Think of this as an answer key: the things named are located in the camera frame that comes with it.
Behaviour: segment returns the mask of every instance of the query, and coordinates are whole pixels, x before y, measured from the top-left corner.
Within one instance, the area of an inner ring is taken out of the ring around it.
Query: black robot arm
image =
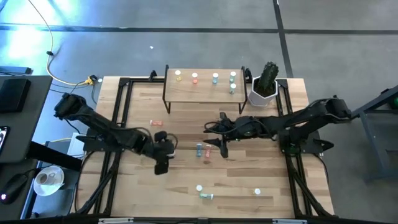
[[[168,172],[175,146],[167,139],[165,131],[156,133],[153,141],[149,133],[143,133],[139,128],[121,128],[87,106],[83,97],[68,93],[64,93],[55,106],[54,116],[69,121],[79,120],[98,133],[95,137],[79,136],[83,142],[102,141],[113,148],[112,151],[132,150],[156,160],[155,174]]]
[[[221,139],[207,139],[204,142],[218,146],[221,156],[227,158],[229,141],[251,138],[267,138],[275,141],[275,136],[278,135],[281,148],[296,146],[307,140],[309,134],[329,123],[351,121],[351,111],[344,100],[336,97],[314,101],[306,108],[282,117],[242,116],[231,121],[224,112],[221,112],[220,118],[217,122],[206,123],[204,133],[220,134]],[[333,147],[330,144],[324,150]]]

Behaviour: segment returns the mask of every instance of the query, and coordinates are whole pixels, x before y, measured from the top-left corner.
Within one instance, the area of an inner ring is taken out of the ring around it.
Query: white pot
[[[275,81],[275,93],[272,95],[269,95],[267,97],[262,97],[258,93],[254,91],[254,81],[257,80],[260,77],[253,78],[253,81],[251,83],[251,91],[249,93],[249,101],[250,104],[253,106],[267,106],[268,103],[275,98],[276,95],[278,95],[278,83]]]

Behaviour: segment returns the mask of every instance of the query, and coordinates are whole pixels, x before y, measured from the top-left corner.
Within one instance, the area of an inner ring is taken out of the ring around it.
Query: white cup
[[[40,185],[52,185],[55,182],[55,173],[39,174],[36,177],[36,182]]]

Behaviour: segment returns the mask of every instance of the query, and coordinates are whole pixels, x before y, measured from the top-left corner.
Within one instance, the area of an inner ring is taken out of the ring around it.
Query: concrete floor
[[[51,25],[164,28],[276,29],[272,0],[49,0],[34,1]],[[279,0],[285,29],[398,29],[398,1]],[[8,1],[2,23],[42,24],[25,0]],[[148,75],[171,67],[239,68],[259,74],[268,61],[286,77],[278,34],[54,32],[57,53],[53,73],[69,82],[88,75]],[[353,110],[398,84],[397,35],[287,34],[293,75],[304,78],[310,101],[338,95]],[[0,30],[2,65],[25,66],[46,75],[48,32],[29,27]],[[91,87],[75,90],[90,106]],[[44,142],[72,135],[73,129],[53,117],[60,94],[50,92],[34,140]],[[77,128],[85,131],[79,122]],[[49,132],[49,127],[57,132]],[[380,180],[365,184],[375,158],[359,121],[320,130],[335,143],[325,153],[335,213],[344,218],[397,222],[398,184]],[[357,133],[349,137],[348,133]]]

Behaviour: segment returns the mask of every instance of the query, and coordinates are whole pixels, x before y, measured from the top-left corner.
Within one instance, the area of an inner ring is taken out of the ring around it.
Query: cactus
[[[254,82],[254,91],[262,97],[267,97],[275,92],[275,78],[278,75],[278,66],[268,62],[261,73],[261,77]]]

